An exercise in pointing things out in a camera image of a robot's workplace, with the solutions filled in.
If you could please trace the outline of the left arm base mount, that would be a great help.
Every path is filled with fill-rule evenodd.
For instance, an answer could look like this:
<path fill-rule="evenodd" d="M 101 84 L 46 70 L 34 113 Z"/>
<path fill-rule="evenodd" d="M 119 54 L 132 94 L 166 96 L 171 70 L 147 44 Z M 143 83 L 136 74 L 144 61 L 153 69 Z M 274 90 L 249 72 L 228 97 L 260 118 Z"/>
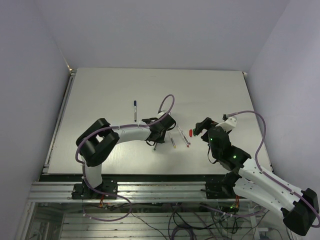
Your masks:
<path fill-rule="evenodd" d="M 86 183 L 75 184 L 71 193 L 72 200 L 100 200 L 117 198 L 118 185 L 113 181 L 103 181 L 95 188 L 95 191 L 89 188 Z"/>

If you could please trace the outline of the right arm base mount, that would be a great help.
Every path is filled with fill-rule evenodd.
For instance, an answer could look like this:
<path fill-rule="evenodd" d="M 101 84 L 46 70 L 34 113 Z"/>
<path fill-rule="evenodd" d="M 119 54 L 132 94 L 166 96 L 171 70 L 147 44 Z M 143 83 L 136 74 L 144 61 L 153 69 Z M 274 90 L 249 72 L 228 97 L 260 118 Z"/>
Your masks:
<path fill-rule="evenodd" d="M 200 191 L 205 193 L 207 199 L 235 199 L 234 187 L 239 179 L 232 172 L 225 175 L 205 175 L 205 185 Z"/>

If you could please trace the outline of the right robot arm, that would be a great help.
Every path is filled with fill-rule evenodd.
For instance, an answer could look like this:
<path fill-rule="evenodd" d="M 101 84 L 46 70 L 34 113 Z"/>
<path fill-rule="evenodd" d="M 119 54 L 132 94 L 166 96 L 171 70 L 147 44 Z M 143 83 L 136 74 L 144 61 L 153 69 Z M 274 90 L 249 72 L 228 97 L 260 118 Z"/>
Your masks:
<path fill-rule="evenodd" d="M 237 119 L 229 116 L 217 123 L 207 117 L 196 123 L 194 135 L 208 144 L 208 153 L 228 173 L 220 186 L 226 198 L 234 195 L 251 200 L 280 217 L 284 225 L 299 236 L 306 236 L 320 208 L 318 196 L 310 188 L 296 187 L 266 168 L 244 150 L 232 145 L 229 133 L 236 127 Z"/>

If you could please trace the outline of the blue marker pen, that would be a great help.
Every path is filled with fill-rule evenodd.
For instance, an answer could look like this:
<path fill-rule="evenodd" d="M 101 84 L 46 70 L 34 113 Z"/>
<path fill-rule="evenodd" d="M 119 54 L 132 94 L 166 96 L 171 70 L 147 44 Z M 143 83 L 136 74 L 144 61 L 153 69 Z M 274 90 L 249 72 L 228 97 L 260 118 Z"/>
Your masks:
<path fill-rule="evenodd" d="M 134 107 L 134 122 L 137 122 L 138 120 L 138 115 L 137 115 L 137 102 L 136 102 L 136 106 L 133 106 Z"/>

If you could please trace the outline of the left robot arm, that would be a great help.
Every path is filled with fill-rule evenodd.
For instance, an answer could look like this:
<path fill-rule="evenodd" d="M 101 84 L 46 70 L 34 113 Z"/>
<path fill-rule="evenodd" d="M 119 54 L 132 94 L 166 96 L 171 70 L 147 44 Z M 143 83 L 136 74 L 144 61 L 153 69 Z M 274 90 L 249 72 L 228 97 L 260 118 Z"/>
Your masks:
<path fill-rule="evenodd" d="M 95 121 L 77 140 L 75 159 L 82 165 L 84 192 L 96 199 L 102 193 L 102 163 L 117 144 L 131 141 L 164 143 L 167 131 L 177 125 L 167 112 L 159 112 L 157 117 L 145 118 L 140 124 L 111 126 L 106 119 Z"/>

